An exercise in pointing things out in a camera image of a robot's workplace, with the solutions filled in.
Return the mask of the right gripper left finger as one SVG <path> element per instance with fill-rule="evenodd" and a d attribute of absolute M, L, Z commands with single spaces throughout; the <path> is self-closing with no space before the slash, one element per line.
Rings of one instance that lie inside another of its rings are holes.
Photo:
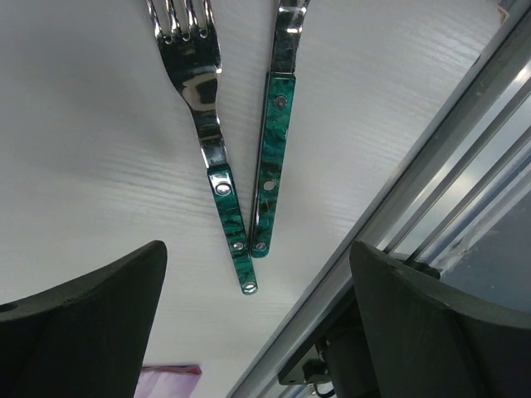
<path fill-rule="evenodd" d="M 155 240 L 1 306 L 3 397 L 134 395 L 168 263 Z"/>

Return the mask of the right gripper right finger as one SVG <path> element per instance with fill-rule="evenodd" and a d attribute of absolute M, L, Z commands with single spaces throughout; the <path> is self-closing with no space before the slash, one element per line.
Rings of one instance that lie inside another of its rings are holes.
<path fill-rule="evenodd" d="M 464 293 L 360 241 L 349 252 L 383 397 L 528 397 L 530 315 Z"/>

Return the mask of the purple printed placemat cloth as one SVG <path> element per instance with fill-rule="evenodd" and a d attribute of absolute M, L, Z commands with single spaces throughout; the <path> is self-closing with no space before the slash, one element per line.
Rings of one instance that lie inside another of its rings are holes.
<path fill-rule="evenodd" d="M 143 367 L 134 398 L 190 398 L 201 375 L 198 365 Z"/>

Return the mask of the teal handled spoon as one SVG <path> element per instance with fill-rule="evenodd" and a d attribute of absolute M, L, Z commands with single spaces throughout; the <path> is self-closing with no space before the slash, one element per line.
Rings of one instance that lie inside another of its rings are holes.
<path fill-rule="evenodd" d="M 295 96 L 296 56 L 308 7 L 308 1 L 278 2 L 270 66 L 265 77 L 256 165 L 250 232 L 250 250 L 254 258 L 264 258 L 270 252 Z"/>

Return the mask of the teal handled fork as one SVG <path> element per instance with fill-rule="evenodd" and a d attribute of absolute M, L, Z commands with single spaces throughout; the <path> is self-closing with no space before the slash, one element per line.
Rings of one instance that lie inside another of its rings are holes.
<path fill-rule="evenodd" d="M 152 1 L 146 2 L 163 66 L 175 90 L 187 104 L 197 133 L 219 220 L 227 240 L 241 292 L 258 291 L 245 223 L 217 112 L 217 92 L 222 59 L 212 5 L 202 3 L 201 26 L 191 1 L 184 1 L 186 20 L 181 22 L 173 1 L 165 3 L 169 31 L 165 32 Z"/>

